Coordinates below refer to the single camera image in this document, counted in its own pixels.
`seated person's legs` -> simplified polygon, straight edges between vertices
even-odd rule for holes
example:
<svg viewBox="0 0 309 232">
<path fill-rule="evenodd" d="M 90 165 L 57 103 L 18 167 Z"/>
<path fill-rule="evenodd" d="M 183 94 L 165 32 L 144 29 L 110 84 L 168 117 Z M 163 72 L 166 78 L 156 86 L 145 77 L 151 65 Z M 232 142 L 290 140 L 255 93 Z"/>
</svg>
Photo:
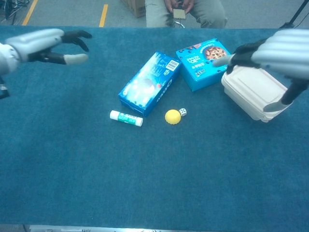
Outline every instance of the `seated person's legs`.
<svg viewBox="0 0 309 232">
<path fill-rule="evenodd" d="M 164 0 L 146 0 L 146 24 L 148 28 L 171 27 L 173 16 L 167 10 Z"/>
<path fill-rule="evenodd" d="M 224 28 L 227 23 L 220 0 L 195 0 L 190 13 L 201 24 L 201 28 Z"/>
</svg>

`white plastic container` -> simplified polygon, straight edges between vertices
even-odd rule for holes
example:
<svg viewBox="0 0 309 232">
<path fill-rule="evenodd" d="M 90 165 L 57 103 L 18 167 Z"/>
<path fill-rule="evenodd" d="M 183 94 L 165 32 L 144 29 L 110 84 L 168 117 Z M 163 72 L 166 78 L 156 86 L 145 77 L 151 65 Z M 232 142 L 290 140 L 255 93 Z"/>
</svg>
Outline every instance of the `white plastic container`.
<svg viewBox="0 0 309 232">
<path fill-rule="evenodd" d="M 263 69 L 236 66 L 230 75 L 221 79 L 225 93 L 253 120 L 269 122 L 282 111 L 264 112 L 263 108 L 277 102 L 287 88 Z"/>
</svg>

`hands holding controller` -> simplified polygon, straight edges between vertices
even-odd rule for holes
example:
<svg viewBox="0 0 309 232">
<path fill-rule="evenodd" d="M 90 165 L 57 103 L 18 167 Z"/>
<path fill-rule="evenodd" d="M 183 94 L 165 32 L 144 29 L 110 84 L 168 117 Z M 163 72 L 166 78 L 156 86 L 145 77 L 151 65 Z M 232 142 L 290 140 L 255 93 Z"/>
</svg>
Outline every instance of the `hands holding controller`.
<svg viewBox="0 0 309 232">
<path fill-rule="evenodd" d="M 164 0 L 164 3 L 170 13 L 173 13 L 173 9 L 184 9 L 187 14 L 194 6 L 194 0 Z"/>
</svg>

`glue stick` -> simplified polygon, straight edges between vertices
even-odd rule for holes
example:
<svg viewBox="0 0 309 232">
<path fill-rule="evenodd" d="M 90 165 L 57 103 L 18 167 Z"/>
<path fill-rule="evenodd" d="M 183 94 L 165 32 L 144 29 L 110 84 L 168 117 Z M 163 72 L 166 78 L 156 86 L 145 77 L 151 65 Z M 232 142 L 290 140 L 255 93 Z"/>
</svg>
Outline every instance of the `glue stick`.
<svg viewBox="0 0 309 232">
<path fill-rule="evenodd" d="M 125 122 L 129 124 L 133 124 L 135 126 L 141 127 L 143 123 L 143 119 L 141 117 L 135 117 L 132 115 L 127 115 L 124 113 L 120 113 L 118 111 L 112 110 L 110 113 L 110 118 L 113 120 L 117 120 L 120 122 Z"/>
</svg>

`cookie picture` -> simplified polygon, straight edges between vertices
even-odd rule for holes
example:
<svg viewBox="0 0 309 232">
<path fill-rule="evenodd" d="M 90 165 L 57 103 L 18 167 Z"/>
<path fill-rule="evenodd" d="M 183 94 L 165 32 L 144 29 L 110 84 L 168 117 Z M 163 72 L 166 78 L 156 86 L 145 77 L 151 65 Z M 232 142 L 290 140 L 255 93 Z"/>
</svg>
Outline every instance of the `cookie picture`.
<svg viewBox="0 0 309 232">
<path fill-rule="evenodd" d="M 211 47 L 205 50 L 205 57 L 208 60 L 215 60 L 221 57 L 225 57 L 227 55 L 226 51 L 224 51 L 220 47 Z"/>
</svg>

